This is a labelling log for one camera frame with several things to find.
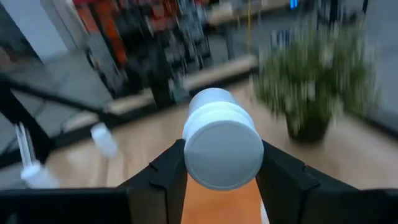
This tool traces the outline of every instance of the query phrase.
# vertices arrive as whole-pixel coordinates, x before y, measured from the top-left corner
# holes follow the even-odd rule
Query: potted plant
[[[256,98],[285,116],[291,139],[316,143],[342,111],[363,116],[375,97],[374,59],[361,25],[297,29],[292,40],[260,57]]]

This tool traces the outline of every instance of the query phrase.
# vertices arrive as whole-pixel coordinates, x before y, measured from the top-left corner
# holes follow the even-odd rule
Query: metal pole
[[[369,0],[364,0],[363,1],[363,6],[362,6],[363,14],[366,14],[366,11],[368,10],[368,4],[369,4]]]
[[[338,5],[339,5],[339,0],[331,0],[329,26],[331,26],[332,24],[334,24],[337,21]]]
[[[235,58],[235,51],[233,45],[232,29],[229,24],[223,25],[223,34],[226,42],[226,51],[228,54],[228,60]]]
[[[47,93],[46,91],[38,90],[38,89],[32,88],[30,86],[15,82],[14,80],[3,80],[2,82],[4,85],[3,88],[11,88],[13,90],[21,91],[23,93],[28,93],[30,95],[37,96],[37,97],[40,97],[40,98],[43,98],[46,100],[50,100],[50,101],[53,101],[56,103],[60,103],[63,105],[71,106],[73,108],[78,108],[80,110],[85,110],[85,111],[89,111],[92,113],[96,113],[96,114],[98,114],[98,116],[101,119],[105,119],[105,120],[106,119],[120,119],[120,117],[118,115],[115,115],[112,113],[106,113],[102,109],[84,105],[83,103],[72,101],[72,100],[66,99],[61,96],[55,96],[50,93]]]

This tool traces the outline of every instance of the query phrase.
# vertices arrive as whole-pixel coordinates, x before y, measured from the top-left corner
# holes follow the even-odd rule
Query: white cap
[[[107,157],[115,157],[118,153],[118,145],[113,139],[111,131],[104,123],[99,123],[91,128],[91,137],[95,145]]]
[[[189,115],[210,103],[228,102],[238,105],[234,97],[221,88],[207,88],[196,94],[189,103]]]
[[[257,175],[264,148],[244,110],[214,104],[232,105],[216,102],[211,110],[191,114],[184,128],[185,164],[189,174],[209,189],[236,189]]]
[[[57,178],[39,161],[34,161],[31,165],[23,167],[21,179],[33,189],[51,189],[58,188]]]

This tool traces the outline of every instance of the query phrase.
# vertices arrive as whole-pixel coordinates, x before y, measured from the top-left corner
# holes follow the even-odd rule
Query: white object
[[[21,179],[33,189],[53,189],[60,186],[57,178],[39,161],[33,161],[31,165],[24,166]]]
[[[115,157],[118,153],[118,145],[113,139],[111,131],[104,123],[96,124],[91,128],[91,137],[95,145],[106,157]]]
[[[266,208],[264,202],[261,201],[261,224],[269,224]]]
[[[261,138],[251,117],[226,90],[209,88],[192,99],[183,138],[189,174],[209,189],[236,189],[261,167]]]

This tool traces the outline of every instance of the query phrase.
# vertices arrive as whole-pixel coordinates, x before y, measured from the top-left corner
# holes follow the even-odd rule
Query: floor
[[[221,76],[221,73],[207,74],[203,76]],[[251,100],[250,81],[231,85],[227,90],[251,116],[265,142],[359,189],[398,187],[396,139],[345,116],[330,125],[322,144],[312,147],[296,144],[288,137],[285,120],[274,119],[263,105]],[[54,152],[46,166],[53,171],[61,187],[118,186],[181,137],[188,110],[187,104],[176,106],[113,129],[119,150],[112,158],[103,157],[94,142],[87,139]],[[254,181],[237,190],[216,191],[188,178],[182,223],[260,223],[259,207],[260,197]]]
[[[353,7],[359,8],[362,0],[350,1]],[[369,40],[376,44],[378,52],[377,71],[382,86],[380,104],[389,111],[398,113],[396,83],[398,76],[398,31],[395,21],[398,15],[395,9],[397,1],[378,0],[369,3],[366,17]],[[252,45],[266,45],[272,30],[287,29],[296,21],[292,16],[263,17],[261,22],[252,25]],[[247,29],[242,24],[234,30],[234,46],[237,55],[246,53]],[[226,47],[222,38],[210,38],[213,64],[227,61]],[[88,65],[81,52],[74,52],[64,58],[54,60],[44,66],[35,66],[8,74],[11,78],[30,86],[47,90],[59,96],[66,96],[93,106],[103,106],[111,101],[111,96],[99,80],[95,71]],[[60,132],[63,123],[79,111],[66,106],[44,101],[32,96],[15,92],[21,103],[36,118],[38,123],[50,135]],[[0,114],[0,153],[17,146],[12,124]]]

